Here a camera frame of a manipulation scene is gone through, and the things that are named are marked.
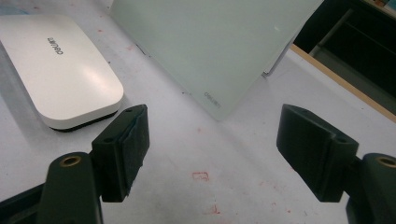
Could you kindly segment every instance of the white device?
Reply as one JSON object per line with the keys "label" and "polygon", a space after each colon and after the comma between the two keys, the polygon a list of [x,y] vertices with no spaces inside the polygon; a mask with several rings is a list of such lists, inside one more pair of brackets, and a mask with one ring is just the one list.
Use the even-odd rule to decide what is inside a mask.
{"label": "white device", "polygon": [[70,18],[0,16],[0,40],[35,108],[52,129],[72,130],[120,108],[119,79]]}

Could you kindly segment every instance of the red mark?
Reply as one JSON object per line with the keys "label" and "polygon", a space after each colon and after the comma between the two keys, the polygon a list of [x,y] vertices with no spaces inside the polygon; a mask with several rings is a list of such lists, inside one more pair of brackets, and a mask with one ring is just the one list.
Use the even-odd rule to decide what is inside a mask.
{"label": "red mark", "polygon": [[214,204],[213,206],[210,207],[210,210],[204,213],[204,215],[218,215],[220,214],[220,211],[218,209],[218,206]]}
{"label": "red mark", "polygon": [[207,182],[209,181],[209,174],[207,172],[194,172],[192,173],[192,179]]}
{"label": "red mark", "polygon": [[216,205],[213,205],[213,206],[212,206],[211,214],[213,214],[213,215],[218,215],[218,214],[220,214],[220,211],[218,210],[218,207],[217,207]]}

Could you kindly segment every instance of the frosted glass panel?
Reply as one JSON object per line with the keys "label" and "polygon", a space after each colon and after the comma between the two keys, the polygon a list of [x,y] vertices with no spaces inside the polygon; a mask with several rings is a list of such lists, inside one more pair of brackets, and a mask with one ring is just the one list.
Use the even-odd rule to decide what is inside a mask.
{"label": "frosted glass panel", "polygon": [[111,14],[215,119],[224,119],[321,2],[115,0]]}

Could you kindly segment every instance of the wooden edge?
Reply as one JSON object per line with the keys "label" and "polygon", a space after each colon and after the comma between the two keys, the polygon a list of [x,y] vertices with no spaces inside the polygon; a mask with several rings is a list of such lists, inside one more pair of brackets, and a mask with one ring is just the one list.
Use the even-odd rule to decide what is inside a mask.
{"label": "wooden edge", "polygon": [[345,81],[341,77],[339,77],[337,74],[335,74],[332,70],[330,70],[328,67],[323,65],[322,63],[318,62],[316,59],[311,57],[309,54],[304,52],[302,49],[298,48],[295,45],[291,45],[290,49],[293,50],[295,53],[300,55],[302,58],[304,58],[306,61],[314,65],[319,71],[324,73],[326,76],[331,78],[333,81],[338,83],[340,86],[345,88],[346,90],[350,91],[352,94],[356,95],[359,99],[363,100],[364,103],[367,105],[371,106],[374,108],[376,111],[387,117],[388,119],[392,120],[393,122],[396,122],[396,115],[392,114],[390,111],[388,111],[384,106],[380,105],[377,103],[375,100],[355,88],[352,84],[349,82]]}

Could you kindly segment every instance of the white table surface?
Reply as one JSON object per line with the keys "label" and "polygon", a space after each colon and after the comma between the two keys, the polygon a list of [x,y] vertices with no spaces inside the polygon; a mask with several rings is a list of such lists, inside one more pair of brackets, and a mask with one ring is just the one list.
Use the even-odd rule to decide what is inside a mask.
{"label": "white table surface", "polygon": [[[0,9],[73,18],[122,82],[121,110],[148,106],[151,145],[144,165],[123,203],[102,203],[105,223],[347,223],[348,196],[340,203],[318,202],[278,152],[283,104],[309,109],[354,138],[359,157],[396,156],[395,123],[291,50],[270,77],[254,83],[231,116],[215,121],[108,16],[111,3],[0,1]],[[53,131],[33,108],[2,47],[0,53],[3,201],[43,183],[50,163],[63,154],[89,152],[114,118],[71,133]]]}

